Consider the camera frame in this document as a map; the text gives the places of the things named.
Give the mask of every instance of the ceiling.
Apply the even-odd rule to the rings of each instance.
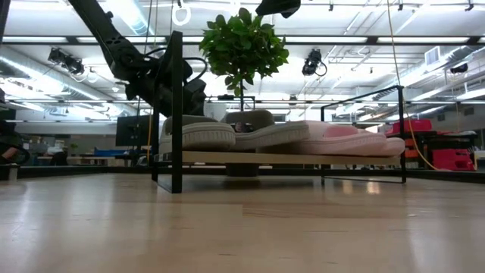
[[[113,11],[113,25],[125,36],[136,35],[127,23],[130,20],[127,16],[133,16],[136,13],[130,9],[131,1],[136,2],[136,0],[99,1],[105,11]],[[208,20],[214,20],[218,14],[222,14],[227,19],[238,8],[231,4],[234,1],[229,0],[186,0],[183,5],[190,9],[191,17],[186,24],[178,26],[171,19],[172,1],[153,0],[153,6],[150,6],[150,2],[139,0],[138,4],[140,15],[151,18],[149,27],[156,36],[169,36],[171,30],[179,30],[186,36],[201,36]],[[259,2],[261,1],[240,1],[241,6],[251,12],[254,12]],[[402,1],[404,8],[401,11],[398,11],[399,1],[391,0],[391,2],[395,3],[392,6],[391,18],[394,34],[397,36],[485,35],[485,25],[483,25],[485,0],[474,0],[474,8],[471,11],[465,11],[468,7],[467,0],[404,0]],[[328,0],[311,2],[303,0],[302,7],[292,17],[284,19],[277,14],[265,17],[264,22],[274,24],[276,34],[280,36],[388,36],[390,34],[386,0],[334,0],[333,3],[333,11],[328,11]],[[177,1],[175,1],[175,9],[178,9]],[[177,20],[183,20],[185,16],[184,10],[175,13]],[[92,34],[65,0],[12,0],[5,36],[92,36]],[[76,85],[78,90],[99,92],[104,95],[102,99],[126,99],[123,88],[115,92],[121,86],[116,84],[117,80],[111,74],[97,45],[82,43],[49,45],[34,41],[6,43],[3,47],[21,53],[26,58],[44,64],[45,67],[52,65],[47,61],[51,49],[61,48],[66,53],[82,58],[83,64],[87,67],[86,70],[92,70],[90,74],[85,73],[75,77],[79,82],[79,85]],[[150,50],[149,46],[137,45],[136,47],[141,52]],[[433,47],[434,45],[397,46],[396,60],[399,73],[406,75],[422,65],[424,53]],[[248,86],[246,95],[273,100],[288,99],[290,95],[297,95],[299,99],[339,100],[385,87],[386,83],[392,83],[396,79],[392,46],[298,44],[288,45],[287,48],[290,53],[289,64],[282,66],[280,72],[273,77],[263,80],[256,77],[255,84]],[[304,77],[301,73],[304,59],[312,49],[316,48],[321,50],[324,62],[328,66],[327,75],[321,79]],[[447,47],[447,50],[451,51],[454,48],[456,47]],[[0,50],[0,53],[4,55],[5,50]],[[197,45],[185,45],[183,56],[202,57],[202,54]],[[468,62],[470,70],[467,74],[450,74],[445,77],[441,69],[413,80],[406,86],[418,90],[417,93],[413,93],[413,96],[417,96],[445,85],[450,79],[458,80],[483,70],[481,53],[474,55]],[[195,71],[201,70],[200,64],[191,64],[194,64]],[[56,77],[62,83],[72,81],[71,75],[61,67],[52,67],[52,70],[47,72],[47,75],[56,73]],[[223,77],[217,78],[215,75],[206,73],[202,79],[208,84],[206,88],[208,96],[227,93]],[[441,95],[447,96],[449,92],[443,92]],[[148,108],[148,105],[142,104],[142,107]],[[259,107],[272,108],[274,105]],[[126,108],[121,110],[125,110],[127,114],[130,112]]]

